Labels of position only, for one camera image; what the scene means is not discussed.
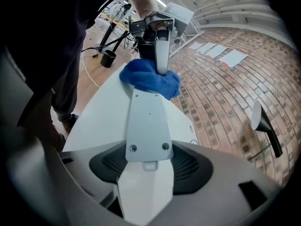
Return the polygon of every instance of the wooden floor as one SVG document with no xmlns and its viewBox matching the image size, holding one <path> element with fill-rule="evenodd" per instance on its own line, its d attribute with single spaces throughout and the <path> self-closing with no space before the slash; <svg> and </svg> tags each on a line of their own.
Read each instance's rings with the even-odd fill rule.
<svg viewBox="0 0 301 226">
<path fill-rule="evenodd" d="M 108 28 L 109 23 L 102 19 L 98 19 L 96 24 L 87 30 L 87 35 L 84 41 L 83 48 L 88 47 L 95 47 L 99 46 L 102 37 Z M 123 33 L 122 30 L 119 28 L 115 28 L 114 32 L 121 36 Z M 107 43 L 117 39 L 115 34 L 111 34 Z M 96 50 L 87 50 L 81 54 L 81 60 L 79 63 L 79 82 L 78 82 L 78 100 L 76 107 L 74 109 L 74 113 L 80 115 L 83 109 L 86 107 L 89 100 L 95 94 L 95 92 L 99 89 L 89 78 L 84 66 L 86 67 L 89 75 L 95 81 L 98 86 L 101 86 L 120 66 L 124 63 L 128 63 L 129 61 L 133 60 L 137 57 L 138 53 L 131 49 L 132 44 L 129 43 L 128 47 L 127 44 L 124 49 L 124 40 L 119 45 L 118 49 L 116 50 L 116 59 L 114 60 L 111 68 L 105 68 L 101 66 L 100 61 L 102 59 L 102 54 L 98 53 Z M 109 46 L 106 49 L 112 50 L 114 45 Z M 98 54 L 97 58 L 92 58 L 90 56 Z M 56 118 L 56 114 L 53 110 L 51 110 L 51 117 L 53 120 L 53 124 L 56 127 L 57 131 L 64 134 L 65 137 L 68 137 L 67 132 L 64 130 L 61 122 L 59 122 Z"/>
</svg>

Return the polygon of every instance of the black pants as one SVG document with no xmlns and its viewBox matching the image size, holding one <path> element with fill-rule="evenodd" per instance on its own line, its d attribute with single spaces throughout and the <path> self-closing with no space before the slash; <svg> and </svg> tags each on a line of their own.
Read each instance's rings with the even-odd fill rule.
<svg viewBox="0 0 301 226">
<path fill-rule="evenodd" d="M 35 105 L 21 125 L 37 136 L 43 144 L 52 145 L 58 151 L 63 149 L 64 141 L 52 124 L 50 109 L 52 106 L 61 122 L 71 118 L 77 101 L 79 58 L 80 54 L 74 58 L 66 73 Z"/>
</svg>

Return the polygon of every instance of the blue cloth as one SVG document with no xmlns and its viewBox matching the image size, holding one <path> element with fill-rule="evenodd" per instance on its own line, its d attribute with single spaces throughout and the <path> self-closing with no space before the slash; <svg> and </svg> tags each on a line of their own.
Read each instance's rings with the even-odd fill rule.
<svg viewBox="0 0 301 226">
<path fill-rule="evenodd" d="M 156 73 L 155 63 L 149 59 L 134 59 L 119 74 L 123 82 L 134 85 L 138 89 L 153 90 L 167 100 L 179 95 L 181 80 L 173 71 L 166 75 Z"/>
</svg>

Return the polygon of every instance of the white cable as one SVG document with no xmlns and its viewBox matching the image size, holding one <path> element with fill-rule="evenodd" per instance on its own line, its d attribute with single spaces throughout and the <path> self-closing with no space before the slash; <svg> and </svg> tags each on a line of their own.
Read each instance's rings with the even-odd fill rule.
<svg viewBox="0 0 301 226">
<path fill-rule="evenodd" d="M 84 64 L 84 52 L 83 52 L 83 57 L 82 58 L 80 58 L 81 60 L 82 60 L 82 62 L 83 62 L 83 66 L 84 66 L 84 68 L 85 68 L 85 70 L 86 70 L 86 72 L 87 72 L 87 75 L 89 76 L 89 78 L 90 78 L 90 80 L 92 80 L 93 81 L 93 83 L 98 87 L 98 88 L 100 88 L 100 86 L 99 85 L 97 85 L 96 83 L 95 83 L 95 81 L 91 78 L 91 76 L 90 76 L 90 74 L 88 73 L 88 70 L 87 70 L 87 68 L 85 67 L 85 64 Z"/>
</svg>

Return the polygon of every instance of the person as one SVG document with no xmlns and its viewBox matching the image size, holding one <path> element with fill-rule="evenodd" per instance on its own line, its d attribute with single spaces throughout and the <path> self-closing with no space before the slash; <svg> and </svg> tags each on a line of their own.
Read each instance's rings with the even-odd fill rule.
<svg viewBox="0 0 301 226">
<path fill-rule="evenodd" d="M 107 0 L 5 0 L 4 44 L 33 96 L 18 125 L 42 143 L 63 149 L 52 124 L 53 107 L 70 132 L 78 116 L 79 59 L 91 18 Z M 155 0 L 132 0 L 141 18 L 158 10 Z"/>
</svg>

